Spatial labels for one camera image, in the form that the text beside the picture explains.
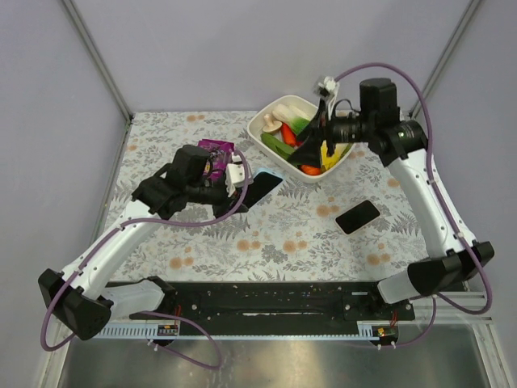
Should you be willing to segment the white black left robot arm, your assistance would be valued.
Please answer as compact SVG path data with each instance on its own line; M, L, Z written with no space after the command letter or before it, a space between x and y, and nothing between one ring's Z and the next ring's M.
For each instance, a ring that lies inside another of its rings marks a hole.
M171 290L163 280L149 278L134 284L107 284L121 264L160 226L181 226L173 215L189 203L211 205L214 218L184 223L204 227L241 211L251 173L240 150L235 150L224 178L210 186L203 173L210 153L195 145L179 148L172 160L140 182L111 228L59 272L46 269L38 279L47 311L40 332L46 350L49 321L57 318L81 340L96 336L113 319L150 314L166 304Z

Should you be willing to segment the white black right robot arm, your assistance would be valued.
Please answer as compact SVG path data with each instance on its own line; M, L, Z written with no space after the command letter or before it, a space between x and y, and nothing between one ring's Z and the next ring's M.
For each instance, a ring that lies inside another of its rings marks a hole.
M339 84L325 77L316 85L317 113L296 139L301 146L288 157L296 165L321 167L337 145L365 143L399 182L420 225L427 257L381 280L383 301L394 304L437 294L481 273L494 257L490 242L479 242L464 224L436 170L431 134L415 120L402 120L396 85L370 78L359 85L360 110L337 116Z

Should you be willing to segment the black phone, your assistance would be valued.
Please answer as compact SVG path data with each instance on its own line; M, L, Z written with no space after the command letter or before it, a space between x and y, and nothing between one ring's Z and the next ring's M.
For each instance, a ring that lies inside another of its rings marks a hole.
M258 169L254 173L253 183L248 187L242 204L250 209L283 181L284 177L275 171L266 168Z

